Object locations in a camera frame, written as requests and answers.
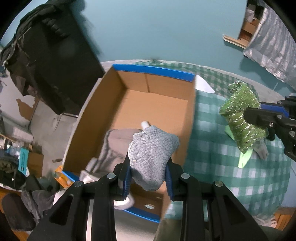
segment brown cardboard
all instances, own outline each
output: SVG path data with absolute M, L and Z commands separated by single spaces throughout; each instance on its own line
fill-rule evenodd
M 35 177 L 42 177 L 43 155 L 36 152 L 29 152 L 28 169 Z
M 97 84 L 78 117 L 64 159 L 64 171 L 80 172 L 98 156 L 108 129 L 139 128 L 141 122 L 176 134 L 180 146 L 172 155 L 184 164 L 195 105 L 194 81 L 111 68 Z M 134 207 L 163 217 L 169 203 L 165 183 L 159 190 L 145 191 L 133 184 Z M 146 204 L 155 206 L 146 208 Z

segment open cardboard box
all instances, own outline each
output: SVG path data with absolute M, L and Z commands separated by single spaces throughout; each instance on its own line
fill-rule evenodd
M 195 105 L 194 75 L 152 66 L 114 64 L 87 98 L 70 137 L 64 173 L 79 173 L 98 157 L 109 129 L 139 128 L 141 122 L 176 134 L 180 146 L 172 155 L 183 165 L 192 130 Z M 165 183 L 157 191 L 131 185 L 135 198 L 129 210 L 152 221 L 164 216 L 170 203 Z

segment white cylindrical object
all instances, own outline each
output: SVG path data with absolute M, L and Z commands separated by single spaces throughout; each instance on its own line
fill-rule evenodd
M 150 126 L 150 125 L 149 125 L 148 121 L 142 121 L 142 122 L 141 122 L 141 127 L 142 127 L 143 130 L 144 130 L 145 128 L 149 127 L 149 126 Z

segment teal box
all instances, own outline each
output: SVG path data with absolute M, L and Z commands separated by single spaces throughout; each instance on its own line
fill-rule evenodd
M 28 156 L 29 156 L 29 150 L 26 148 L 20 149 L 20 160 L 19 160 L 19 171 L 26 175 L 27 171 L 27 163 L 28 163 Z

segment white paper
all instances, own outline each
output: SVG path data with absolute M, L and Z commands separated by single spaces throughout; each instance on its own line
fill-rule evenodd
M 195 88 L 200 91 L 204 91 L 207 93 L 215 93 L 212 87 L 199 75 L 195 76 Z

